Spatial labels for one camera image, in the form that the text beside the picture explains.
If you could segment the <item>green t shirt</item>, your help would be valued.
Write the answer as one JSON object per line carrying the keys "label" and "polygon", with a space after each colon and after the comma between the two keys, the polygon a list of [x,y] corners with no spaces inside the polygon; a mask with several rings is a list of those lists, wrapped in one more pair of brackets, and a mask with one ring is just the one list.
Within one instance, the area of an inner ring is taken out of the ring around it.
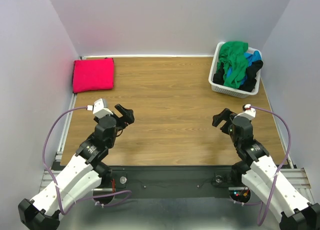
{"label": "green t shirt", "polygon": [[223,85],[238,89],[246,75],[246,68],[249,65],[245,52],[249,44],[242,41],[225,42],[218,53],[217,67],[223,66]]}

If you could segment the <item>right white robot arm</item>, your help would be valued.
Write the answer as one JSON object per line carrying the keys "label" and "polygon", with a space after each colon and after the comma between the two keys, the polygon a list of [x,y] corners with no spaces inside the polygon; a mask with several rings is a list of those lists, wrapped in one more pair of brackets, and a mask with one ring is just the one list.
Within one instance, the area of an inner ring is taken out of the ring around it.
{"label": "right white robot arm", "polygon": [[241,161],[232,166],[231,182],[245,185],[265,204],[264,213],[259,214],[258,225],[271,212],[282,230],[318,230],[320,228],[320,205],[311,203],[301,195],[280,172],[267,149],[254,138],[252,119],[257,108],[249,104],[236,114],[224,109],[214,115],[212,125],[229,135]]}

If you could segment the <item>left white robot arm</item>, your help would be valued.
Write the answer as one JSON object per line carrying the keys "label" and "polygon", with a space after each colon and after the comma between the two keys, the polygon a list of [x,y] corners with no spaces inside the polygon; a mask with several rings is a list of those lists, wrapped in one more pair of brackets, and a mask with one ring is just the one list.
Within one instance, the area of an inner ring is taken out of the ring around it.
{"label": "left white robot arm", "polygon": [[102,160],[122,131],[134,123],[134,112],[117,104],[115,109],[121,114],[118,116],[108,109],[104,99],[84,109],[94,115],[94,131],[80,144],[58,175],[44,165],[52,181],[30,200],[23,199],[18,205],[20,221],[30,230],[56,230],[61,218],[76,203],[84,201],[88,192],[115,183],[111,169]]}

